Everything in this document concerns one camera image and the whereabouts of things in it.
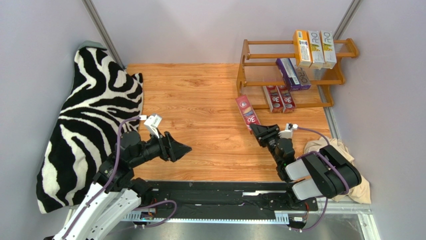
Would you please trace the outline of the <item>silver yellow R.O.C.S. toothpaste box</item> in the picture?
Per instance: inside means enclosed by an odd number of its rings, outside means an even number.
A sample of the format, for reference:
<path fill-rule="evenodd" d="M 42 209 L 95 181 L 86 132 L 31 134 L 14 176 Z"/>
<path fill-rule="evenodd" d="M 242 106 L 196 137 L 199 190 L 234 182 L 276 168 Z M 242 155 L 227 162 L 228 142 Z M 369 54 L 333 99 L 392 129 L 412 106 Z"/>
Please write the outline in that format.
<path fill-rule="evenodd" d="M 311 69 L 321 69 L 325 63 L 322 42 L 318 31 L 308 30 L 308 42 L 311 55 Z"/>

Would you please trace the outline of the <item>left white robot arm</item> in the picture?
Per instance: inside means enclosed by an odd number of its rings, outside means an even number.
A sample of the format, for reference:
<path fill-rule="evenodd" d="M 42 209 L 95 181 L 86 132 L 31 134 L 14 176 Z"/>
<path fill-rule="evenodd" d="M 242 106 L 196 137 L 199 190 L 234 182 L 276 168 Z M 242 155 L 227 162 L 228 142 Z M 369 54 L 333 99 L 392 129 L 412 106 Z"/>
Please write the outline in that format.
<path fill-rule="evenodd" d="M 192 151 L 166 131 L 141 140 L 136 131 L 123 133 L 115 151 L 101 164 L 69 222 L 50 240 L 103 240 L 125 215 L 138 207 L 154 208 L 153 187 L 135 178 L 134 168 L 155 158 L 176 162 Z"/>

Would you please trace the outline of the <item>red 3D toothpaste box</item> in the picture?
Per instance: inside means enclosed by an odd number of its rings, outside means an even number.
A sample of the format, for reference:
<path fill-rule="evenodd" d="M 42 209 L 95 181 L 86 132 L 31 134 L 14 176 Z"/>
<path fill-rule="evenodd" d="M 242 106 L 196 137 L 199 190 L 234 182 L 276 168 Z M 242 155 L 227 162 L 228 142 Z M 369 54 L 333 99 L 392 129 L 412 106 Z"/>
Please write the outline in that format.
<path fill-rule="evenodd" d="M 281 99 L 284 105 L 283 113 L 294 112 L 297 107 L 290 91 L 287 89 L 285 85 L 279 85 L 277 86 L 277 89 L 279 90 L 279 94 L 281 96 Z"/>
<path fill-rule="evenodd" d="M 282 113 L 284 110 L 284 104 L 281 100 L 277 87 L 274 85 L 264 85 L 262 87 L 266 101 L 269 106 L 271 113 Z"/>

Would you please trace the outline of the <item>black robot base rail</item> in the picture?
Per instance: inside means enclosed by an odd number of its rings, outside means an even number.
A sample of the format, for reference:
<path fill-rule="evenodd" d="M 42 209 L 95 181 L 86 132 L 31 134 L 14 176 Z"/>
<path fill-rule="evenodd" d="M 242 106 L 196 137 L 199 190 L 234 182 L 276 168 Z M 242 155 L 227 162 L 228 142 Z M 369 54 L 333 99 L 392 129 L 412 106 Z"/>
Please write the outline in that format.
<path fill-rule="evenodd" d="M 144 205 L 124 221 L 137 225 L 170 223 L 224 223 L 297 225 L 303 228 L 306 214 L 318 211 L 315 198 L 298 200 L 290 195 L 291 183 L 150 181 L 153 186 Z"/>

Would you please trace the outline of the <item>orange white R.O.C.S. toothpaste box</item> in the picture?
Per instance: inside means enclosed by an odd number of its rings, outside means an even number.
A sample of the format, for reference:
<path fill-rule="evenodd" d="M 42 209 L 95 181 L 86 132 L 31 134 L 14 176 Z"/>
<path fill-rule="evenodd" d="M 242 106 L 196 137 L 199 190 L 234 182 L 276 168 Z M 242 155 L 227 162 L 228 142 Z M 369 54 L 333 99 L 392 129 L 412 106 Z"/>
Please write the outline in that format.
<path fill-rule="evenodd" d="M 320 39 L 323 50 L 323 68 L 333 69 L 337 63 L 333 34 L 330 31 L 321 30 Z"/>

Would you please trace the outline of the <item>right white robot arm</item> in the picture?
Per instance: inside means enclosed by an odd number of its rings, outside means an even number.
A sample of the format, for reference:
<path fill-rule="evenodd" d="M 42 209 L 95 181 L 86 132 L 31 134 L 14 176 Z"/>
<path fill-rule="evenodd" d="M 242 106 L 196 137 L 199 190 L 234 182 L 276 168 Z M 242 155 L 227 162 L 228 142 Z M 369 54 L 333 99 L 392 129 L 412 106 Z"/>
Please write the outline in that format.
<path fill-rule="evenodd" d="M 258 144 L 266 148 L 276 164 L 279 178 L 290 184 L 286 189 L 296 203 L 316 197 L 332 199 L 362 183 L 362 176 L 331 143 L 297 157 L 293 146 L 293 132 L 301 129 L 287 123 L 278 125 L 249 125 Z"/>

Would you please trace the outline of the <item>small red toothpaste box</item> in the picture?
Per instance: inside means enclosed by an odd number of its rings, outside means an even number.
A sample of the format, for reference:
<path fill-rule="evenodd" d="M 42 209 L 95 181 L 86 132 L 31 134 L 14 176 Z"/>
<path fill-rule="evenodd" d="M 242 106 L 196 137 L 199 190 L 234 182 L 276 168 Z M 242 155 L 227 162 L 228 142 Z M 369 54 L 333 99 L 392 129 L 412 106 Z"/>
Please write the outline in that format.
<path fill-rule="evenodd" d="M 252 104 L 245 94 L 237 97 L 235 101 L 247 129 L 249 130 L 250 134 L 252 134 L 253 130 L 250 127 L 250 124 L 261 124 Z"/>

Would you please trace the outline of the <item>purple white R.O.C.S. toothpaste box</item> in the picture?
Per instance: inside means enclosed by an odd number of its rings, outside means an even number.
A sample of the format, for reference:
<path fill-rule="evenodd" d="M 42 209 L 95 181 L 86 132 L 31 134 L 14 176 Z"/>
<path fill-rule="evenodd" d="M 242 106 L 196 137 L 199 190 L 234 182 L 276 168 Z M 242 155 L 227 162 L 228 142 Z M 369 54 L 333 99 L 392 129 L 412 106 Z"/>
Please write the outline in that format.
<path fill-rule="evenodd" d="M 304 91 L 304 90 L 309 90 L 312 86 L 311 81 L 309 80 L 308 74 L 305 71 L 304 68 L 301 67 L 297 67 L 295 64 L 293 64 L 294 60 L 290 61 L 291 64 L 293 65 L 294 71 L 297 75 L 297 79 L 299 82 L 299 88 L 294 91 Z"/>

